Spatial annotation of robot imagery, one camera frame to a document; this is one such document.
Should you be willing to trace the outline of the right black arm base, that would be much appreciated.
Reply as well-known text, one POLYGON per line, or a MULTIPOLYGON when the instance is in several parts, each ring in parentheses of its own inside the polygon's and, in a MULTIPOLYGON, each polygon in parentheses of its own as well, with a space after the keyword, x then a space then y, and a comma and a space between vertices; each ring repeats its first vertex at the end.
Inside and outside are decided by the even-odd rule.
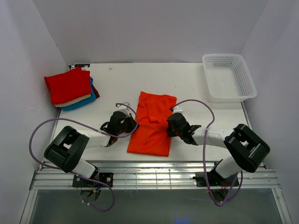
MULTIPOLYGON (((222 178, 221 176, 217 175, 215 172, 207 172, 207 179, 209 182, 210 187, 229 187, 232 185, 234 181, 235 175, 231 175, 228 178, 222 178)), ((206 176, 204 172, 196 172, 195 176, 192 177, 196 181, 197 187, 206 187, 206 176)))

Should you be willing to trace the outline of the orange t-shirt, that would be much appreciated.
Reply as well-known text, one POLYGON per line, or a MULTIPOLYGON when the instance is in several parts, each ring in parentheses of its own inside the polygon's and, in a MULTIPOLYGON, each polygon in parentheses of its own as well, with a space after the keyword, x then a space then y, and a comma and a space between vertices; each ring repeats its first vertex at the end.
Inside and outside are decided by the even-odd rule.
POLYGON ((167 157, 171 137, 167 134, 167 119, 177 98, 141 92, 137 105, 139 128, 131 134, 128 153, 167 157))

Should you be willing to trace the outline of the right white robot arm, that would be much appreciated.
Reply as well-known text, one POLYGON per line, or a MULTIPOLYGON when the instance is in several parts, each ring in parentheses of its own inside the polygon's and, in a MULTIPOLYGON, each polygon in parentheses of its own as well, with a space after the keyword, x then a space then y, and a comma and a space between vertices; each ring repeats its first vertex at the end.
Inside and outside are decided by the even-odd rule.
POLYGON ((190 125, 179 112, 172 114, 167 123, 170 137, 179 137, 189 145, 206 144, 229 151, 230 156, 221 159, 207 173, 208 179, 216 185, 222 185, 242 171, 254 173, 271 151, 268 144, 245 124, 238 124, 233 129, 204 128, 190 125))

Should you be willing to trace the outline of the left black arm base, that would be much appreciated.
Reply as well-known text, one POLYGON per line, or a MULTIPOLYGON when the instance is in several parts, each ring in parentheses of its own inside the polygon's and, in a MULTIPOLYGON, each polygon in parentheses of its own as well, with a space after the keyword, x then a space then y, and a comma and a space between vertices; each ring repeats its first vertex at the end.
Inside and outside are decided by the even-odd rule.
MULTIPOLYGON (((95 171, 89 179, 96 180, 99 182, 103 182, 107 184, 108 186, 113 186, 113 180, 114 180, 114 173, 107 173, 107 172, 99 172, 95 171)), ((102 184, 99 184, 97 182, 86 180, 85 178, 81 177, 80 175, 74 175, 73 181, 72 181, 72 187, 75 188, 97 188, 99 186, 102 186, 102 184)))

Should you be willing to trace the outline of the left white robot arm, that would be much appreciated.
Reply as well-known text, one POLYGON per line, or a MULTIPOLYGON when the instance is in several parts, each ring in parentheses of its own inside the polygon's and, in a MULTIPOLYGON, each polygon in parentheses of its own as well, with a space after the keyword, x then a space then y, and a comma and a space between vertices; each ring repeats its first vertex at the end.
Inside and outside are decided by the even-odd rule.
POLYGON ((46 148, 44 157, 66 173, 83 176, 83 181, 92 187, 99 182, 99 175, 95 172, 97 168, 82 158, 85 149, 110 147, 120 135, 132 134, 138 127, 132 114, 124 110, 113 112, 98 131, 65 126, 46 148))

